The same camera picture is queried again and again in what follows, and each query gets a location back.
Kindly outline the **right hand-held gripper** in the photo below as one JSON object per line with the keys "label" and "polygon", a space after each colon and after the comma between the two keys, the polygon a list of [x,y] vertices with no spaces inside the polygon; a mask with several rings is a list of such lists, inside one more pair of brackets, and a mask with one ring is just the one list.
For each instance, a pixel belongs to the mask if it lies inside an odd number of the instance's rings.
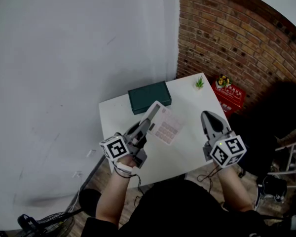
{"label": "right hand-held gripper", "polygon": [[226,133],[205,143],[205,158],[212,159],[221,168],[238,163],[247,152],[241,136],[231,131],[226,120],[213,112],[203,111],[200,118],[207,139],[211,139],[211,127],[215,132]]}

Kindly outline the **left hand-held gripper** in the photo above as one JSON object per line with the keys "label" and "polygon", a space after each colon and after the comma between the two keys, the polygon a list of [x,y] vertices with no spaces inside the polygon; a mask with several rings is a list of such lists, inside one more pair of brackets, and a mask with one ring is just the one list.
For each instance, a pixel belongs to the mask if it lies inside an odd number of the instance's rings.
{"label": "left hand-held gripper", "polygon": [[144,115],[142,119],[130,127],[124,134],[115,133],[99,143],[105,157],[110,160],[117,169],[131,169],[118,160],[124,156],[130,156],[137,168],[141,168],[147,159],[144,145],[147,142],[146,134],[151,126],[152,116]]}

